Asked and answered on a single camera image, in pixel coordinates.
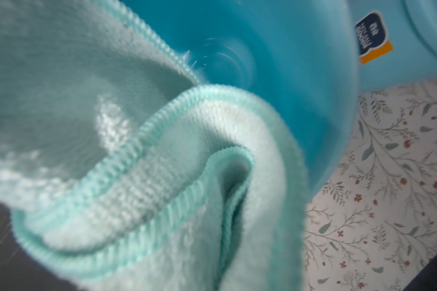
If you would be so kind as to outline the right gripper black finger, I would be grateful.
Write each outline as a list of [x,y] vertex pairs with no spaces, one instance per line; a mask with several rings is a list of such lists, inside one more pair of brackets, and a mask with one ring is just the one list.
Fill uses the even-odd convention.
[[8,210],[0,205],[0,291],[76,291],[29,258],[12,235]]

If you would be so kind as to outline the mint green microfiber cloth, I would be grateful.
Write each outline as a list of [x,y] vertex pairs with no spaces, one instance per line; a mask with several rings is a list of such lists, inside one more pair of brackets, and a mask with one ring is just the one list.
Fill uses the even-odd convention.
[[120,1],[0,1],[0,203],[85,291],[299,291],[308,177],[262,98]]

